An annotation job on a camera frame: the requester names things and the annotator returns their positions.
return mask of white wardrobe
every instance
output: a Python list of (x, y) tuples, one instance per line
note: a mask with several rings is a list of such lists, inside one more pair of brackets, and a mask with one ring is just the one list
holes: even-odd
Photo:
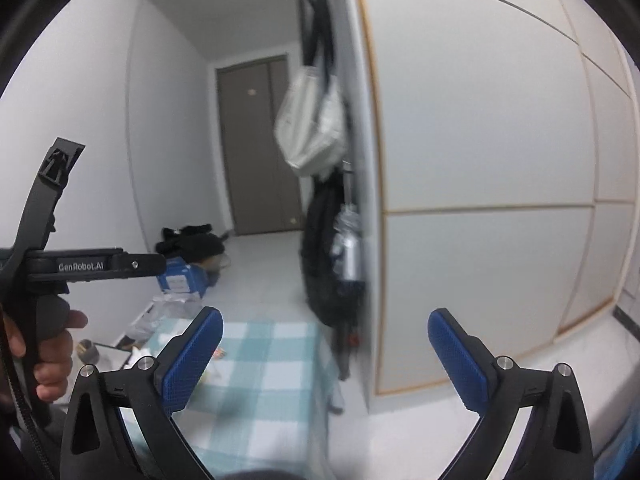
[(376, 411), (446, 382), (426, 336), (436, 308), (516, 358), (612, 308), (638, 227), (636, 68), (582, 0), (343, 4), (361, 78), (347, 92), (372, 139)]

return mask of checkered cloth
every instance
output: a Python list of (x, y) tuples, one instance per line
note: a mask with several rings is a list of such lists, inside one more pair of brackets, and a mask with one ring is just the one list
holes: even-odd
[[(167, 319), (145, 354), (157, 356), (190, 322)], [(187, 407), (173, 415), (198, 458), (217, 477), (280, 469), (335, 480), (328, 466), (328, 407), (338, 370), (315, 323), (225, 323), (221, 360), (211, 360)], [(148, 448), (123, 409), (139, 455)]]

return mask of black cable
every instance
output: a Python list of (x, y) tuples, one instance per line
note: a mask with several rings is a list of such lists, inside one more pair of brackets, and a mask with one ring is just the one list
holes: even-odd
[[(0, 304), (0, 317), (4, 319), (2, 304)], [(2, 370), (4, 370), (4, 376), (7, 378), (7, 382), (9, 383), (9, 389), (11, 390), (12, 397), (14, 398), (17, 414), (19, 418), (22, 419), (26, 432), (29, 435), (31, 445), (35, 450), (48, 479), (56, 480), (56, 475), (53, 473), (49, 457), (47, 457), (47, 454), (44, 451), (42, 442), (40, 441), (40, 436), (38, 435), (38, 430), (36, 429), (33, 417), (31, 416), (31, 409), (24, 398), (24, 392), (20, 386), (20, 380), (18, 379), (18, 373), (15, 370), (14, 359), (11, 354), (11, 349), (9, 348), (9, 340), (6, 336), (4, 323), (0, 329), (0, 360), (2, 361)]]

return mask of white floor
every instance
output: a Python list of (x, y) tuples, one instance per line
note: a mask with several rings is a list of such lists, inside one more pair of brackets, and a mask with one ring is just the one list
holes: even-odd
[[(569, 363), (576, 373), (596, 449), (625, 419), (640, 391), (640, 343), (613, 317), (519, 362), (551, 370)], [(416, 408), (367, 416), (355, 378), (343, 384), (346, 410), (330, 428), (330, 459), (339, 480), (431, 480), (442, 474), (478, 420), (451, 386)], [(502, 479), (524, 433), (530, 408), (520, 410), (491, 479)]]
[(232, 237), (225, 243), (229, 266), (203, 304), (226, 321), (311, 321), (300, 273), (301, 232)]
[[(207, 293), (205, 304), (226, 320), (314, 320), (305, 304), (298, 259), (300, 233), (232, 238), (230, 267)], [(342, 384), (346, 410), (330, 420), (330, 461), (338, 480), (437, 479), (470, 433), (477, 416), (464, 409), (450, 386), (416, 408), (368, 415), (358, 379)], [(640, 391), (640, 343), (611, 316), (521, 366), (551, 370), (569, 363), (578, 379), (594, 446), (599, 448), (622, 422)], [(490, 478), (501, 479), (524, 432), (530, 409), (520, 410), (514, 430)]]

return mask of blue gripper pad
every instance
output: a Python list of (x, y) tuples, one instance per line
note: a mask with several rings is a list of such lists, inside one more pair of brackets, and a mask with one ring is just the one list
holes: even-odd
[(495, 384), (491, 352), (477, 338), (467, 335), (445, 308), (431, 313), (427, 332), (465, 407), (484, 415)]
[(220, 311), (206, 306), (158, 356), (154, 384), (167, 415), (183, 410), (222, 339)]

